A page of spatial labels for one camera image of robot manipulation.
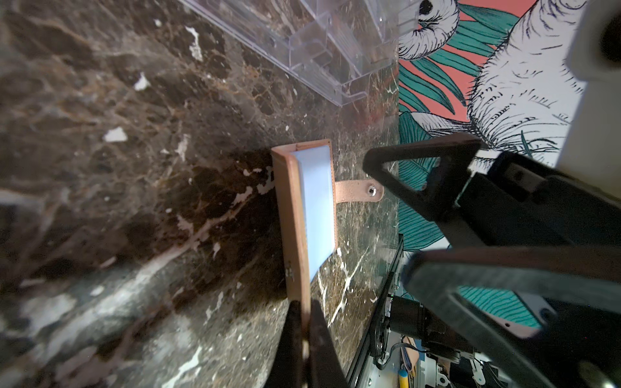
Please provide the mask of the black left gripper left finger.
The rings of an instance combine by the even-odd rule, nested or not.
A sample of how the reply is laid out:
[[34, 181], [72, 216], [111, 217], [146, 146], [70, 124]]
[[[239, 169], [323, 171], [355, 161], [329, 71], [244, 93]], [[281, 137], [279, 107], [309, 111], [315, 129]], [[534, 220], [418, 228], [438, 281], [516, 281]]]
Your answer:
[[264, 388], [300, 388], [304, 381], [301, 304], [289, 304], [273, 365]]

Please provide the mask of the clear acrylic organizer box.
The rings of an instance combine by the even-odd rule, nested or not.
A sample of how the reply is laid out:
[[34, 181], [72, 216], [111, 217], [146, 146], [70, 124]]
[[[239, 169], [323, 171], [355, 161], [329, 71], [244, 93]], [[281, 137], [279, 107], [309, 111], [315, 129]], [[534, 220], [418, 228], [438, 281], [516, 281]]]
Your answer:
[[185, 6], [337, 106], [368, 95], [417, 26], [417, 1], [187, 1]]

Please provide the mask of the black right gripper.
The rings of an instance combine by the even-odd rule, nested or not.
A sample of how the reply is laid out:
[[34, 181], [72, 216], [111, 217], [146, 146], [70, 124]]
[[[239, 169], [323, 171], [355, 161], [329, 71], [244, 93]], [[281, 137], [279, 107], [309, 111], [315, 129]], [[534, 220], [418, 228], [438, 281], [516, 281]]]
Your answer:
[[[428, 221], [454, 206], [482, 146], [457, 133], [373, 148], [363, 170]], [[388, 171], [422, 162], [419, 189]], [[521, 387], [620, 384], [620, 206], [521, 155], [475, 174], [438, 224], [453, 247], [419, 252], [404, 288]], [[519, 338], [459, 294], [462, 286], [514, 292], [538, 322]]]

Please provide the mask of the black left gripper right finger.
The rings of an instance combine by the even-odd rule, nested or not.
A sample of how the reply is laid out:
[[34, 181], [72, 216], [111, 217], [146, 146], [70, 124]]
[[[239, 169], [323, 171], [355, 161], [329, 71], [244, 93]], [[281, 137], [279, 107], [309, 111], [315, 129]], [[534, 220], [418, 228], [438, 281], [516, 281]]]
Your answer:
[[311, 302], [307, 384], [314, 388], [349, 386], [341, 368], [320, 302]]

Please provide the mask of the black front mounting rail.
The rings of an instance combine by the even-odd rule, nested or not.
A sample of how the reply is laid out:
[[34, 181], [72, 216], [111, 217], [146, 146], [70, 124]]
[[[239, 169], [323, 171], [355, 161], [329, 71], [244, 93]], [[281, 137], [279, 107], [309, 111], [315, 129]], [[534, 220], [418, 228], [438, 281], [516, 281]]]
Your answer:
[[372, 315], [370, 316], [365, 335], [361, 339], [356, 356], [347, 373], [349, 387], [366, 386], [363, 372], [368, 360], [374, 362], [376, 358], [382, 358], [385, 353], [382, 339], [387, 335], [386, 331], [382, 328], [382, 321], [385, 317], [385, 305], [391, 290], [391, 285], [394, 283], [394, 277], [403, 256], [404, 235], [398, 234], [396, 250], [389, 261], [386, 276], [383, 278], [381, 288], [378, 292], [378, 299], [373, 304]]

